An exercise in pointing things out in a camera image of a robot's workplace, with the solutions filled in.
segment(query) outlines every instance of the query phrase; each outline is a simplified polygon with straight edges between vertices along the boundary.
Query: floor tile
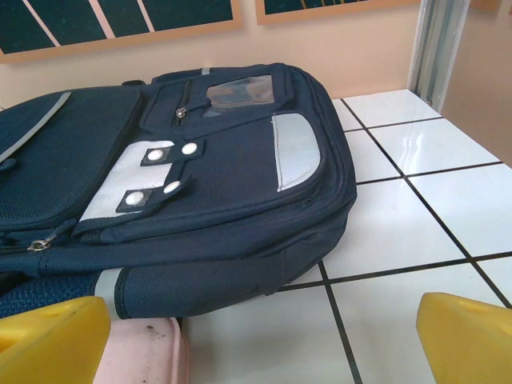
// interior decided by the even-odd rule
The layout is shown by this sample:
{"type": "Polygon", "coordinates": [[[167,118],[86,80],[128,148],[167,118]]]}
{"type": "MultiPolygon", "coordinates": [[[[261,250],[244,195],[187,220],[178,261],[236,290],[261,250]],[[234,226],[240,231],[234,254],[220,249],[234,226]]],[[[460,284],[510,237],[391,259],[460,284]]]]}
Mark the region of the floor tile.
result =
{"type": "Polygon", "coordinates": [[[444,118],[376,128],[371,133],[405,174],[498,161],[444,118]]]}
{"type": "Polygon", "coordinates": [[[403,180],[358,187],[340,243],[325,257],[329,278],[463,258],[403,180]]]}
{"type": "Polygon", "coordinates": [[[478,263],[498,289],[512,302],[512,257],[478,263]]]}
{"type": "Polygon", "coordinates": [[[408,90],[394,90],[344,100],[367,127],[413,122],[440,116],[408,90]]]}
{"type": "Polygon", "coordinates": [[[187,319],[191,384],[353,384],[323,286],[187,319]]]}
{"type": "Polygon", "coordinates": [[[320,273],[320,269],[318,266],[314,266],[310,270],[308,270],[303,276],[294,280],[290,283],[293,284],[303,284],[305,282],[320,282],[322,280],[322,274],[320,273]]]}
{"type": "Polygon", "coordinates": [[[347,132],[346,140],[349,143],[352,159],[354,160],[356,181],[367,182],[380,178],[399,176],[397,170],[391,165],[367,132],[364,130],[347,132]]]}
{"type": "Polygon", "coordinates": [[[512,250],[512,169],[505,164],[410,178],[472,256],[512,250]]]}
{"type": "Polygon", "coordinates": [[[333,104],[334,108],[336,108],[336,112],[338,112],[339,121],[342,123],[343,130],[358,130],[362,128],[361,124],[359,124],[339,98],[334,99],[333,104]]]}
{"type": "Polygon", "coordinates": [[[469,264],[333,285],[364,384],[435,384],[416,332],[425,292],[501,305],[469,264]]]}

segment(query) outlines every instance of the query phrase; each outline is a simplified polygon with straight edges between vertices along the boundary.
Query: wooden frame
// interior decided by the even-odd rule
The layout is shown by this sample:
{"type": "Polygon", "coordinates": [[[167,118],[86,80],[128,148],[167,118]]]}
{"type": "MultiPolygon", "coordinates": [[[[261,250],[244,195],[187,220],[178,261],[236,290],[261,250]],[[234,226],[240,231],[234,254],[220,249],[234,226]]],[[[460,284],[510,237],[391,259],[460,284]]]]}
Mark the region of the wooden frame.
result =
{"type": "Polygon", "coordinates": [[[470,7],[478,10],[495,11],[499,8],[502,0],[471,0],[470,7]]]}
{"type": "Polygon", "coordinates": [[[240,30],[243,28],[240,0],[231,0],[231,9],[233,13],[233,20],[226,22],[213,22],[211,24],[202,24],[199,26],[186,26],[174,30],[160,30],[157,32],[134,34],[120,38],[106,38],[104,40],[97,40],[94,42],[82,42],[68,46],[54,46],[41,50],[29,50],[26,52],[17,52],[13,54],[4,54],[0,50],[0,63],[28,62],[32,60],[54,58],[68,54],[82,54],[99,50],[133,46],[137,44],[161,42],[171,38],[188,38],[192,36],[198,36],[200,34],[212,34],[230,30],[240,30]]]}
{"type": "Polygon", "coordinates": [[[256,16],[259,25],[275,24],[278,22],[295,22],[299,20],[308,20],[311,18],[321,18],[336,14],[348,14],[353,12],[362,12],[365,10],[381,10],[392,6],[405,6],[409,4],[419,4],[421,0],[369,0],[366,2],[349,2],[347,4],[337,4],[334,6],[322,6],[319,8],[310,8],[307,10],[292,10],[281,14],[266,14],[265,0],[256,0],[256,16]]]}

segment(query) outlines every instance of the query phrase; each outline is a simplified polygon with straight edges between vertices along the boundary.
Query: wall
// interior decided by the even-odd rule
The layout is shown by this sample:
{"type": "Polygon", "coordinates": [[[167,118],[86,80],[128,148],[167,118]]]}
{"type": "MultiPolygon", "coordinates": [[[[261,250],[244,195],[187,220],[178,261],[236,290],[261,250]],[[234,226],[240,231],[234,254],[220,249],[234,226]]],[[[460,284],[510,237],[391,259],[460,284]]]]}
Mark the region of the wall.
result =
{"type": "Polygon", "coordinates": [[[241,2],[241,31],[0,65],[0,106],[56,90],[260,62],[300,66],[326,85],[332,97],[406,87],[419,6],[257,26],[254,1],[241,2]]]}
{"type": "Polygon", "coordinates": [[[512,166],[512,0],[470,9],[442,114],[512,166]]]}

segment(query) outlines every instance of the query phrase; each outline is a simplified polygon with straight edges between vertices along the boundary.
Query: backpack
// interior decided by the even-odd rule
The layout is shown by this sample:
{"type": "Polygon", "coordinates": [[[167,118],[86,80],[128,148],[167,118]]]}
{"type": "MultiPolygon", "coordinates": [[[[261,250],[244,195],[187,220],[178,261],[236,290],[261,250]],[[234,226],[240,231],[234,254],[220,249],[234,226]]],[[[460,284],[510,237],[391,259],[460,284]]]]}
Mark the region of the backpack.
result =
{"type": "Polygon", "coordinates": [[[338,243],[354,166],[323,86],[284,64],[66,90],[0,113],[0,317],[97,295],[112,318],[269,295],[338,243]]]}

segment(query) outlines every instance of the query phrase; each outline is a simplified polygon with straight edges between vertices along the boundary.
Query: pink container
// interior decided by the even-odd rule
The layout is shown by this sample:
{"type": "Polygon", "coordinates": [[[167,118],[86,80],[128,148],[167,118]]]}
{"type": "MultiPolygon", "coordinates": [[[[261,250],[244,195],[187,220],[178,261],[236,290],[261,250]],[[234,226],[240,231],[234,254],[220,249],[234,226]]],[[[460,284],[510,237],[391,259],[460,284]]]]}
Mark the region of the pink container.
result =
{"type": "Polygon", "coordinates": [[[116,321],[94,384],[188,384],[188,357],[175,318],[116,321]]]}

